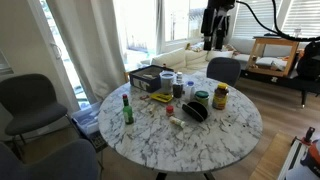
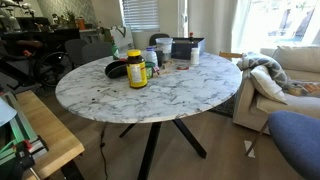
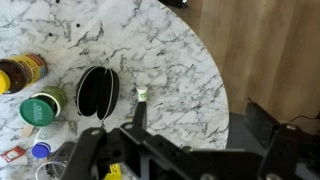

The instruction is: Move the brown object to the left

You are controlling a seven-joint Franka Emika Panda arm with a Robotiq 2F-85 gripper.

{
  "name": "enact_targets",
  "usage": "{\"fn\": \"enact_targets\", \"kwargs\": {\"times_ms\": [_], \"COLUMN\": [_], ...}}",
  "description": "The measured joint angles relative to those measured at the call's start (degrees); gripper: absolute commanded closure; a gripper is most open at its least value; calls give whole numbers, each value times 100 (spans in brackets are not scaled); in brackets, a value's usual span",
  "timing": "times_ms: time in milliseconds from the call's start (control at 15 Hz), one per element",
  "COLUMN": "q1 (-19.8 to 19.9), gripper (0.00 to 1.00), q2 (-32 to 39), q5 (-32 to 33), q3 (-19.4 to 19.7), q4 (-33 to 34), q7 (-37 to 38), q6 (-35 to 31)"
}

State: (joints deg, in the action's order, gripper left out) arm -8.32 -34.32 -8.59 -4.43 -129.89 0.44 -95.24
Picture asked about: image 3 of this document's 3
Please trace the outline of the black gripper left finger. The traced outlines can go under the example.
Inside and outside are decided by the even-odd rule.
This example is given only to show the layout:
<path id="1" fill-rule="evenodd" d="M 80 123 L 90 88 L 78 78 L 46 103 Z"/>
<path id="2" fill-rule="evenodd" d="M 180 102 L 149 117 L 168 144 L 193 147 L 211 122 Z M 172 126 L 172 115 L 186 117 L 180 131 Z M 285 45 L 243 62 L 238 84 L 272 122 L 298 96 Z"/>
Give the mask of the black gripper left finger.
<path id="1" fill-rule="evenodd" d="M 106 138 L 102 128 L 84 130 L 73 149 L 61 180 L 101 180 L 97 158 Z"/>

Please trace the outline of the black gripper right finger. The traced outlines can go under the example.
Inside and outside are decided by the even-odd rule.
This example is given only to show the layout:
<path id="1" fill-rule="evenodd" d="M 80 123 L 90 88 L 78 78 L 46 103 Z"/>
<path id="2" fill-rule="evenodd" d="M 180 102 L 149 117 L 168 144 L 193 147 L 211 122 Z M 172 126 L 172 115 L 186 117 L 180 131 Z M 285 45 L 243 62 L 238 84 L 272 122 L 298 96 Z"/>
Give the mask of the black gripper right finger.
<path id="1" fill-rule="evenodd" d="M 259 167 L 259 180 L 298 180 L 301 139 L 302 132 L 297 126 L 282 124 Z"/>

